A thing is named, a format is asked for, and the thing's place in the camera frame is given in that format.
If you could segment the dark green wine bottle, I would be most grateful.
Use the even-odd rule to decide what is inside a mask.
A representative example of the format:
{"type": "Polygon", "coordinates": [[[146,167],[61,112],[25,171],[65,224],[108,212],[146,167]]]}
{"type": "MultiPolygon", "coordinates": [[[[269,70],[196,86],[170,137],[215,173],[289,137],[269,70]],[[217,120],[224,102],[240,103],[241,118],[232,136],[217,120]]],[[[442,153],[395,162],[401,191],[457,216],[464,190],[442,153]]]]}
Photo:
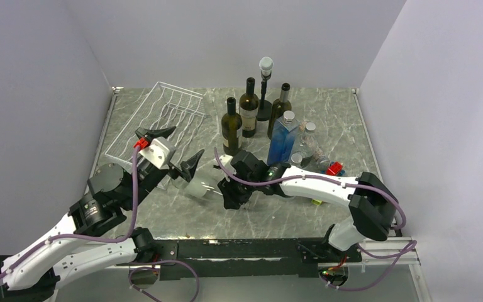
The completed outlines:
{"type": "Polygon", "coordinates": [[[226,113],[221,118],[223,150],[227,155],[236,155],[241,149],[242,119],[236,112],[236,98],[226,100],[226,113]]]}

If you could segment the wine bottle with cream label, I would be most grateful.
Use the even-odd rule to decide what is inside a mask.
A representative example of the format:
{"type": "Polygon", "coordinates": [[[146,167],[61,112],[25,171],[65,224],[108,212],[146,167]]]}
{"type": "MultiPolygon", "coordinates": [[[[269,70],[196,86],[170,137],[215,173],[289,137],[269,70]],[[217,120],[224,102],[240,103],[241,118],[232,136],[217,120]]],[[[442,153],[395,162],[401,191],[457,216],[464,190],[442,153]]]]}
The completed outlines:
{"type": "Polygon", "coordinates": [[[239,114],[242,120],[242,135],[245,138],[253,137],[256,133],[259,99],[255,94],[255,79],[246,80],[245,93],[239,99],[239,114]]]}

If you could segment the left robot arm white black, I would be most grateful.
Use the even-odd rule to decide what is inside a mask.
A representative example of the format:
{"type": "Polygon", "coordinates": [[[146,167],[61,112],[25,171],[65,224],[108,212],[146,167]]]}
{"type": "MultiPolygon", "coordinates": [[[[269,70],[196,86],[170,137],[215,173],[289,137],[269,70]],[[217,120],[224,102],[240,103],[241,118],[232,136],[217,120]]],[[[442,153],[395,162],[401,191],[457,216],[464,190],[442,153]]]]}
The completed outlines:
{"type": "Polygon", "coordinates": [[[165,177],[190,181],[202,152],[172,163],[174,127],[138,128],[131,168],[108,163],[87,192],[46,234],[21,252],[0,255],[0,301],[46,301],[78,278],[114,265],[138,270],[177,263],[177,245],[136,225],[138,205],[165,177]]]}

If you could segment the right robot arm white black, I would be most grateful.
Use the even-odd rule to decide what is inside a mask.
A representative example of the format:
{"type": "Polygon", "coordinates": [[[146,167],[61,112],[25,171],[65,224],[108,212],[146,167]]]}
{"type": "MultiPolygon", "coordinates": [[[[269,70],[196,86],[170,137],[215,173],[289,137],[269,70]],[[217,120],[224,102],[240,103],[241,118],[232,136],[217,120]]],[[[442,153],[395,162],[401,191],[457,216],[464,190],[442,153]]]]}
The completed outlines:
{"type": "Polygon", "coordinates": [[[338,261],[353,245],[371,239],[383,242],[392,230],[399,203],[380,179],[370,172],[360,177],[338,177],[306,171],[294,165],[267,165],[254,154],[214,155],[225,173],[219,183],[224,207],[237,210],[255,191],[267,196],[302,197],[341,206],[345,220],[330,226],[322,244],[323,256],[338,261]]]}

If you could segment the blue square glass bottle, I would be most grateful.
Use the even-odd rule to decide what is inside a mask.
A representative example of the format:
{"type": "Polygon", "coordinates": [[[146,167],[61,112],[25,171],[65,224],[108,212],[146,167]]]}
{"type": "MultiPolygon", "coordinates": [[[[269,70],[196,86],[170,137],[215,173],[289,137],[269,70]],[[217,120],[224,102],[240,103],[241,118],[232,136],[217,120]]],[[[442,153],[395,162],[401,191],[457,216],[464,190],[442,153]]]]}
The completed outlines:
{"type": "Polygon", "coordinates": [[[295,113],[287,110],[278,118],[272,130],[267,165],[287,162],[299,130],[295,113]]]}

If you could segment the olive wine bottle silver neck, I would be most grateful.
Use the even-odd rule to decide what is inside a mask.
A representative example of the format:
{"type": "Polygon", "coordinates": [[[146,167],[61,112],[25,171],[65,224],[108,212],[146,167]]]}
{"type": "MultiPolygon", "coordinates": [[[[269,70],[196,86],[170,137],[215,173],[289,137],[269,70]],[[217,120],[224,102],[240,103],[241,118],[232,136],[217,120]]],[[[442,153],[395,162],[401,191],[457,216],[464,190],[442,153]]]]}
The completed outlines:
{"type": "Polygon", "coordinates": [[[280,118],[285,111],[292,109],[292,105],[289,100],[290,89],[291,85],[289,83],[283,83],[281,86],[280,96],[272,103],[272,111],[267,129],[267,136],[269,139],[272,138],[274,123],[277,121],[277,119],[280,118]]]}

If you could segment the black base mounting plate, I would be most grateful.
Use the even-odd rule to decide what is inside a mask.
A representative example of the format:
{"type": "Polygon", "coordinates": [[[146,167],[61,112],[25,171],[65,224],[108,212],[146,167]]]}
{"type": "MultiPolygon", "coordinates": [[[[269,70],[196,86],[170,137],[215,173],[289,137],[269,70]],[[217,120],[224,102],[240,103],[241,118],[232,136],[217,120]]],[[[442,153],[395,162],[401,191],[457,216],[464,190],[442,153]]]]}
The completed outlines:
{"type": "Polygon", "coordinates": [[[297,276],[318,277],[319,270],[344,261],[361,262],[356,246],[333,250],[322,238],[260,238],[219,240],[155,240],[152,251],[132,264],[153,262],[160,280],[192,277],[297,276]]]}

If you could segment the black stand with white ball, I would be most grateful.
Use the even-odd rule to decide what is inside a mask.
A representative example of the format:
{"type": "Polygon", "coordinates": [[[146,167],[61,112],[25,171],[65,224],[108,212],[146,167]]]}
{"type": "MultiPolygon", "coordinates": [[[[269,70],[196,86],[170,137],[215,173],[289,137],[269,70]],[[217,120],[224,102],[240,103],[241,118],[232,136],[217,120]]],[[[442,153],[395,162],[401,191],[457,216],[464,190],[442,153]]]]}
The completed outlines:
{"type": "Polygon", "coordinates": [[[272,75],[273,60],[270,57],[263,57],[259,62],[261,81],[261,96],[257,113],[258,121],[267,121],[270,118],[272,105],[266,100],[267,84],[272,75]]]}

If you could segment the small glass jar silver lid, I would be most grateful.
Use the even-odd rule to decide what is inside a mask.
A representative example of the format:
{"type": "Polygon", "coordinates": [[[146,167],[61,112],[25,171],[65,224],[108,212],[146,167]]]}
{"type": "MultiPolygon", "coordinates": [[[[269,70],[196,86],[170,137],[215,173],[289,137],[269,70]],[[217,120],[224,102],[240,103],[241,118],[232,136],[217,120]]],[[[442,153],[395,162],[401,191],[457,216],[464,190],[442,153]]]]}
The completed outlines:
{"type": "Polygon", "coordinates": [[[314,161],[317,169],[324,172],[329,168],[331,161],[325,155],[320,144],[315,137],[316,125],[313,122],[307,122],[304,131],[301,133],[301,166],[306,167],[310,162],[314,161]]]}

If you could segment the colourful toy block figure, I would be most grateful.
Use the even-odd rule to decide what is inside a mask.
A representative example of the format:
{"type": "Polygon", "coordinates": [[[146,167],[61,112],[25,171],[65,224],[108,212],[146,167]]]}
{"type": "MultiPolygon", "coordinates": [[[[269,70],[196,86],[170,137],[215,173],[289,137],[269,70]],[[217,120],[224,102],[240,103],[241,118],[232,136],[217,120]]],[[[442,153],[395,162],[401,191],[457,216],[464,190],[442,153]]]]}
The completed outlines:
{"type": "Polygon", "coordinates": [[[340,162],[331,162],[327,168],[318,169],[318,172],[328,176],[342,177],[345,175],[345,170],[340,162]]]}

